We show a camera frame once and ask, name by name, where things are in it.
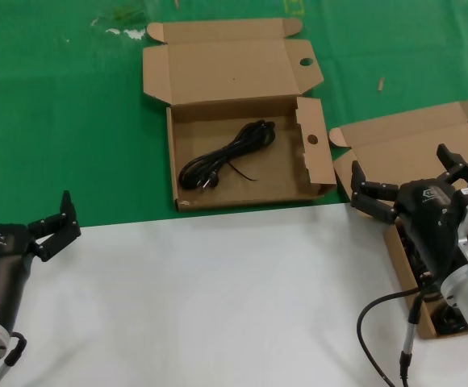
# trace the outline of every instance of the box flap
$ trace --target box flap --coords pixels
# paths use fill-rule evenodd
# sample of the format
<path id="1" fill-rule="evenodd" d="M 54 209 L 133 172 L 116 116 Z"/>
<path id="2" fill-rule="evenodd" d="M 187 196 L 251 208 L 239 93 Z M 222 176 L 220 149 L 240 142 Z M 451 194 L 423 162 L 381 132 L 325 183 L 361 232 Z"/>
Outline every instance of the box flap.
<path id="1" fill-rule="evenodd" d="M 255 30 L 264 30 L 261 25 L 276 23 L 273 20 L 280 24 L 286 21 L 265 19 L 243 23 L 254 23 L 259 26 Z M 222 23 L 236 28 L 243 25 L 239 22 L 212 25 Z M 179 24 L 194 26 L 194 23 Z M 274 39 L 258 36 L 254 40 L 212 40 L 145 48 L 144 92 L 172 105 L 298 96 L 322 82 L 323 76 L 311 43 L 284 40 L 285 31 L 286 28 L 281 35 L 274 33 Z"/>
<path id="2" fill-rule="evenodd" d="M 143 90 L 161 101 L 172 102 L 168 46 L 143 50 Z"/>
<path id="3" fill-rule="evenodd" d="M 304 162 L 309 180 L 317 185 L 335 185 L 324 112 L 319 99 L 297 98 L 297 122 L 302 129 Z"/>
<path id="4" fill-rule="evenodd" d="M 166 107 L 166 119 L 168 125 L 168 145 L 169 145 L 169 169 L 171 171 L 171 181 L 177 181 L 177 171 L 175 167 L 175 139 L 173 138 L 173 115 L 171 108 Z M 173 201 L 178 199 L 177 186 L 172 184 Z"/>
<path id="5" fill-rule="evenodd" d="M 146 28 L 151 38 L 169 44 L 281 39 L 297 34 L 300 30 L 302 30 L 300 19 L 150 23 Z"/>
<path id="6" fill-rule="evenodd" d="M 446 103 L 333 128 L 329 140 L 337 147 L 357 148 L 462 123 L 468 123 L 468 101 Z"/>
<path id="7" fill-rule="evenodd" d="M 445 171 L 437 157 L 439 144 L 468 162 L 468 123 L 369 144 L 354 149 L 354 153 L 369 181 L 401 185 Z"/>

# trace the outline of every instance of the green surface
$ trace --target green surface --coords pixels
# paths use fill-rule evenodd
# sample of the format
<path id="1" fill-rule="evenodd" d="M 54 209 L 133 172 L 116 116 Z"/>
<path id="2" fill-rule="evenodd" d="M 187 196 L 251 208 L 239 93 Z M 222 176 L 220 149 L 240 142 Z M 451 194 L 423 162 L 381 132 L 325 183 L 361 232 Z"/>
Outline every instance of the green surface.
<path id="1" fill-rule="evenodd" d="M 468 99 L 468 0 L 0 0 L 0 222 L 51 214 L 63 189 L 84 226 L 181 216 L 164 104 L 142 92 L 152 43 L 106 29 L 283 16 L 304 21 L 329 128 Z"/>

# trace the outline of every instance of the white surface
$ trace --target white surface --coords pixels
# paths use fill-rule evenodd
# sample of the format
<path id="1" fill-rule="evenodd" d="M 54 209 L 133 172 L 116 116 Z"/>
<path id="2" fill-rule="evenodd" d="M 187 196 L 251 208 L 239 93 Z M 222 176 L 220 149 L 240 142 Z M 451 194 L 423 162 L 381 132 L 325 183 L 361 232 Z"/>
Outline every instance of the white surface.
<path id="1" fill-rule="evenodd" d="M 345 205 L 83 229 L 33 264 L 3 387 L 380 386 L 356 320 L 399 286 L 385 226 Z M 371 311 L 399 385 L 403 301 Z M 468 385 L 468 336 L 416 341 L 410 386 Z"/>

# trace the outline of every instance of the black power cord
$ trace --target black power cord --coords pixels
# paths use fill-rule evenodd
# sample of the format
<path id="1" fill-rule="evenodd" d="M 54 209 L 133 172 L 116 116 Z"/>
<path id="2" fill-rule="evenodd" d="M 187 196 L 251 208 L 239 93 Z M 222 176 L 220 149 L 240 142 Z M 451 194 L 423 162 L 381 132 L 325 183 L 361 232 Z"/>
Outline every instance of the black power cord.
<path id="1" fill-rule="evenodd" d="M 374 308 L 376 305 L 381 304 L 382 302 L 385 301 L 390 301 L 390 300 L 395 300 L 396 298 L 402 298 L 402 297 L 407 297 L 407 296 L 412 296 L 413 294 L 419 293 L 420 292 L 420 287 L 416 287 L 414 289 L 410 290 L 405 290 L 403 292 L 398 292 L 398 293 L 393 293 L 393 294 L 388 294 L 387 296 L 383 296 L 378 298 L 377 300 L 372 301 L 369 305 L 367 305 L 360 313 L 359 317 L 357 318 L 357 323 L 356 323 L 356 333 L 357 333 L 357 339 L 360 342 L 361 348 L 363 348 L 363 352 L 366 354 L 366 357 L 369 358 L 370 363 L 374 366 L 375 370 L 378 372 L 379 376 L 387 383 L 390 387 L 395 387 L 394 383 L 391 382 L 390 379 L 388 379 L 387 375 L 381 370 L 381 368 L 378 366 L 378 363 L 376 363 L 376 360 L 374 360 L 373 356 L 370 354 L 369 348 L 365 344 L 365 340 L 363 339 L 363 335 L 361 334 L 361 325 L 363 323 L 363 318 L 365 315 Z"/>
<path id="2" fill-rule="evenodd" d="M 245 179 L 254 181 L 235 168 L 230 160 L 269 146 L 275 139 L 274 128 L 274 122 L 266 122 L 264 119 L 245 125 L 236 138 L 227 146 L 197 157 L 187 163 L 178 175 L 178 183 L 183 189 L 216 187 L 219 182 L 219 170 L 225 164 L 229 164 Z"/>

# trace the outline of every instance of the cardboard box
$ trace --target cardboard box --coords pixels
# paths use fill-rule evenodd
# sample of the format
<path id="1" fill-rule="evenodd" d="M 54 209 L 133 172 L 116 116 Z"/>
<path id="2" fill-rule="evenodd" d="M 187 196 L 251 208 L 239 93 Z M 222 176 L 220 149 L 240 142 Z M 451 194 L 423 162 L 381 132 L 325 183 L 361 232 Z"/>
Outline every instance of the cardboard box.
<path id="1" fill-rule="evenodd" d="M 336 187 L 320 100 L 323 81 L 298 19 L 150 23 L 164 43 L 143 52 L 144 92 L 168 102 L 173 199 L 179 210 L 312 200 Z M 184 190 L 182 167 L 230 143 L 246 123 L 275 122 L 275 141 L 225 166 L 214 189 Z"/>
<path id="2" fill-rule="evenodd" d="M 468 162 L 468 101 L 412 110 L 334 128 L 329 140 L 337 147 L 350 150 L 334 161 L 336 175 L 350 197 L 352 163 L 358 160 L 368 181 L 402 185 L 409 181 L 437 177 L 444 167 L 437 158 L 437 146 L 445 144 Z M 464 185 L 456 182 L 458 188 Z M 385 233 L 391 262 L 403 290 L 415 288 L 416 280 L 401 243 L 398 222 Z M 414 296 L 406 298 L 408 307 Z M 423 339 L 438 337 L 431 313 L 439 302 L 423 304 L 418 326 Z"/>

